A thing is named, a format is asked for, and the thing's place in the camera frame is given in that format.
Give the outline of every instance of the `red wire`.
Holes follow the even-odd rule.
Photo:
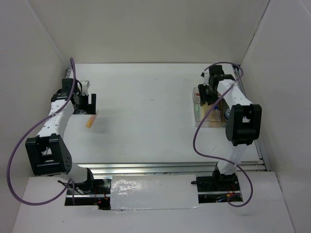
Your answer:
[[[233,184],[230,184],[232,187],[233,187],[233,189],[234,189],[234,191],[233,191],[233,193],[235,193],[235,191],[236,191],[236,189],[235,189],[235,186],[233,185]]]
[[[102,189],[102,192],[103,192],[103,194],[104,194],[104,196],[105,196],[105,199],[107,200],[108,198],[106,197],[106,193],[104,192],[103,189]]]
[[[95,188],[94,202],[96,202],[96,192],[97,192],[97,189]]]

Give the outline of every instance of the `white panel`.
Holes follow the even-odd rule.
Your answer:
[[[260,175],[248,172],[248,176],[254,188],[252,201],[284,200],[274,172],[260,172]],[[243,173],[239,172],[238,178],[243,200],[246,201],[250,195],[250,184]]]
[[[24,1],[0,1],[0,35],[0,226],[6,233],[12,231],[20,206],[5,179],[9,156],[19,138],[48,114],[65,70]],[[23,142],[11,169],[21,197],[32,174],[28,161]]]
[[[78,63],[240,63],[269,0],[29,0]]]
[[[192,147],[196,130],[193,88],[208,64],[77,64],[77,78],[90,81],[98,115],[73,115],[64,141],[75,163],[215,162]],[[224,64],[226,74],[232,74]],[[225,129],[202,128],[197,148],[224,157],[232,147]],[[242,161],[259,160],[254,143]]]
[[[262,106],[260,138],[297,232],[311,228],[310,9],[307,0],[271,0],[242,63],[243,86]]]
[[[190,209],[199,206],[195,175],[113,176],[112,210]]]
[[[258,182],[268,184],[266,192],[279,191],[277,181],[271,176],[266,176],[265,172],[252,172],[254,200],[243,208],[234,208],[227,203],[208,203],[186,210],[102,211],[93,206],[64,206],[66,194],[63,194],[48,205],[21,205],[13,232],[36,233],[42,229],[67,232],[70,229],[71,232],[111,233],[293,233],[284,200],[258,197],[265,192],[256,188]],[[47,200],[62,188],[56,179],[32,177],[24,198]]]

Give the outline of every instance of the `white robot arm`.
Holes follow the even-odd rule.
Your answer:
[[[77,187],[87,191],[93,175],[90,169],[72,162],[71,154],[63,141],[72,114],[96,113],[96,94],[91,95],[91,104],[88,103],[89,81],[78,83],[80,88],[75,85],[71,101],[55,114],[65,104],[72,87],[72,79],[62,80],[62,89],[51,99],[49,116],[52,117],[44,123],[36,137],[26,140],[25,146],[34,175],[56,175],[68,180],[73,179]]]
[[[241,161],[241,157],[248,145],[259,137],[261,122],[261,107],[253,104],[239,89],[232,75],[225,75],[222,66],[216,65],[209,68],[208,83],[198,86],[201,105],[213,104],[218,95],[222,95],[232,84],[233,88],[225,95],[224,99],[230,109],[230,116],[225,129],[226,137],[232,142],[225,159],[235,164]],[[215,168],[218,177],[232,177],[236,167],[226,161],[220,161]]]

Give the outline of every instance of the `clear plastic box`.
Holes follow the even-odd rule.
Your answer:
[[[194,118],[195,118],[195,126],[197,127],[206,112],[212,107],[212,105],[204,104],[200,105],[200,94],[197,87],[193,89],[192,93],[193,99],[193,109],[194,109]],[[228,105],[225,100],[222,100],[217,108],[215,108],[209,116],[204,121],[202,127],[210,127],[210,128],[223,128],[226,126],[226,118],[224,116],[224,112],[228,109]]]

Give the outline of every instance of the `purple cable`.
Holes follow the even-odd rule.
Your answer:
[[[72,72],[73,72],[73,82],[72,82],[72,87],[71,87],[71,90],[70,90],[70,94],[68,96],[68,99],[67,101],[64,103],[64,105],[58,109],[54,114],[58,114],[60,113],[65,107],[66,105],[69,103],[70,99],[71,99],[71,96],[73,94],[73,90],[74,90],[74,85],[75,85],[75,82],[76,82],[76,67],[75,67],[75,63],[74,63],[74,59],[71,57],[70,58],[70,63],[71,63],[71,67],[72,67]],[[32,131],[34,130],[36,127],[38,127],[40,124],[44,123],[45,121],[47,121],[48,119],[50,119],[52,116],[54,115],[49,115],[47,117],[45,117],[44,119],[40,120],[38,123],[36,123],[33,127],[31,127],[21,138],[20,140],[17,142],[17,144],[15,145],[12,153],[11,153],[11,156],[9,158],[9,162],[8,162],[8,166],[6,168],[6,181],[8,183],[8,186],[9,186],[9,190],[10,192],[12,193],[13,197],[18,200],[19,202],[25,204],[25,205],[45,205],[45,204],[48,204],[54,200],[56,200],[57,198],[59,198],[66,190],[67,188],[69,187],[69,184],[72,183],[73,185],[73,191],[74,191],[74,180],[70,179],[67,184],[66,184],[66,187],[54,198],[50,199],[50,200],[47,200],[47,201],[43,201],[43,202],[37,202],[37,203],[34,203],[34,202],[29,202],[29,201],[25,201],[23,200],[22,198],[20,198],[16,192],[14,191],[13,187],[12,187],[12,183],[11,183],[11,177],[10,177],[10,170],[11,170],[11,164],[12,164],[12,160],[13,160],[13,157],[18,149],[18,147],[20,146],[20,144],[22,143],[22,141],[27,137],[27,135]]]
[[[206,71],[207,69],[209,69],[210,67],[212,67],[212,66],[214,66],[214,65],[222,64],[222,63],[231,64],[231,65],[233,65],[234,67],[240,69],[240,70],[241,70],[241,76],[240,76],[239,78],[237,78],[237,79],[234,81],[234,83],[236,83],[236,82],[238,82],[239,80],[241,80],[241,78],[242,78],[242,76],[243,76],[243,74],[244,74],[244,71],[243,71],[243,69],[242,69],[240,66],[238,66],[237,64],[232,63],[232,62],[216,62],[216,63],[210,65],[209,67],[207,67],[204,71]],[[206,157],[206,158],[218,159],[218,160],[226,161],[226,162],[228,162],[228,163],[230,163],[230,164],[235,165],[238,169],[241,170],[241,172],[243,172],[243,174],[246,176],[246,178],[247,178],[247,180],[248,180],[248,182],[249,182],[249,185],[251,186],[251,194],[250,194],[249,198],[247,199],[246,202],[244,202],[244,203],[241,204],[241,205],[234,205],[234,204],[232,204],[232,203],[230,202],[230,199],[231,199],[232,197],[238,196],[239,194],[233,194],[232,196],[230,196],[230,197],[227,199],[227,202],[229,203],[229,205],[234,206],[234,207],[243,207],[243,206],[247,205],[247,204],[250,202],[250,200],[251,200],[252,197],[253,197],[253,193],[254,193],[253,184],[252,184],[251,179],[249,178],[249,176],[246,174],[246,172],[241,168],[241,166],[239,166],[238,164],[235,164],[234,162],[232,162],[232,161],[230,161],[230,160],[228,160],[228,159],[224,159],[224,158],[221,158],[221,157],[211,156],[211,155],[206,155],[206,154],[200,153],[200,152],[197,150],[196,146],[195,146],[196,138],[197,138],[197,136],[198,136],[199,130],[200,130],[200,128],[202,127],[202,125],[203,125],[205,119],[208,117],[208,115],[211,113],[211,111],[218,105],[218,103],[224,98],[224,96],[233,88],[233,86],[234,86],[234,84],[232,84],[232,85],[217,99],[217,101],[212,105],[212,107],[211,107],[211,108],[208,110],[208,112],[205,114],[205,116],[204,116],[203,119],[201,120],[201,122],[200,122],[198,128],[197,128],[196,131],[195,131],[195,134],[194,134],[194,137],[193,137],[193,144],[192,144],[192,145],[193,145],[194,151],[195,151],[198,155],[201,155],[201,156]]]

